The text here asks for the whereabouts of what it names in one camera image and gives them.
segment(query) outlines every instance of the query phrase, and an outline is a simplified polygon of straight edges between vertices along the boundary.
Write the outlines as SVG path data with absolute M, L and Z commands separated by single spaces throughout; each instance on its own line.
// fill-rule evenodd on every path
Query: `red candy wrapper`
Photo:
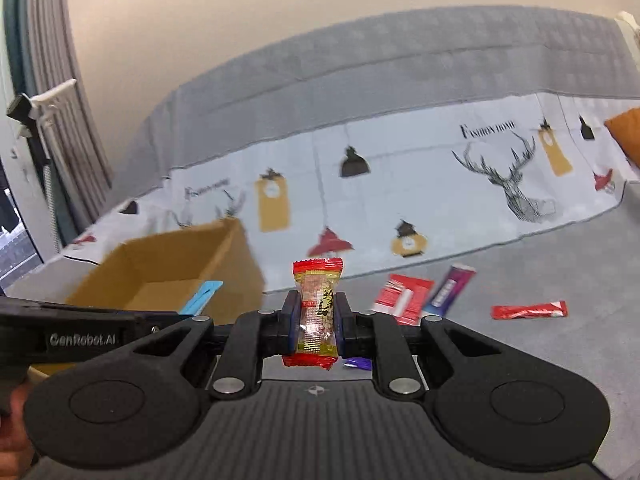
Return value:
M 334 333 L 334 286 L 342 273 L 341 258 L 316 258 L 293 264 L 302 309 L 296 352 L 283 356 L 285 366 L 321 366 L 338 360 Z
M 434 284 L 431 280 L 392 274 L 378 294 L 372 310 L 391 314 L 399 324 L 416 325 Z
M 494 319 L 529 319 L 531 317 L 566 317 L 569 311 L 564 301 L 542 303 L 531 306 L 503 306 L 491 307 L 491 317 Z

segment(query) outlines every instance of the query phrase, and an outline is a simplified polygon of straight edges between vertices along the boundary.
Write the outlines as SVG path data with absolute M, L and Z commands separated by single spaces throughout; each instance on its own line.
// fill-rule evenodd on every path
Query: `ribbed black surface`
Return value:
M 318 386 L 324 391 L 318 392 Z M 187 442 L 156 460 L 120 471 L 80 471 L 44 459 L 26 478 L 597 480 L 603 476 L 587 465 L 526 474 L 478 463 L 452 448 L 419 405 L 385 399 L 370 381 L 263 381 L 253 397 L 215 404 Z

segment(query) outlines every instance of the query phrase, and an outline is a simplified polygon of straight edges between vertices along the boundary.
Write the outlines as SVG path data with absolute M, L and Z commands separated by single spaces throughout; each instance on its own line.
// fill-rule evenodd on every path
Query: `white door frame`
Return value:
M 31 235 L 36 250 L 44 262 L 56 254 L 51 236 L 49 209 L 38 181 L 27 140 L 18 137 L 20 124 L 4 111 L 14 98 L 9 59 L 4 40 L 4 12 L 0 0 L 0 159 L 22 224 Z

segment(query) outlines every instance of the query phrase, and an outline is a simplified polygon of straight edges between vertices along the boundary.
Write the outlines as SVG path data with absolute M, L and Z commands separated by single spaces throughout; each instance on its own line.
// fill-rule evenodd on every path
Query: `orange pillow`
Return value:
M 636 166 L 640 166 L 640 108 L 632 108 L 623 114 L 604 121 L 620 148 Z

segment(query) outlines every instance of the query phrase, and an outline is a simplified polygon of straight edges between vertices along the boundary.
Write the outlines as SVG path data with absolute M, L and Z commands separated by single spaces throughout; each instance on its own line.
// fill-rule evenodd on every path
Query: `gray curtain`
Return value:
M 25 79 L 29 94 L 39 94 L 75 78 L 76 90 L 58 106 L 55 132 L 46 142 L 70 214 L 80 230 L 95 222 L 111 187 L 111 168 L 104 155 L 82 87 L 75 56 L 66 0 L 24 0 L 26 34 L 21 38 Z M 63 231 L 65 221 L 58 215 Z

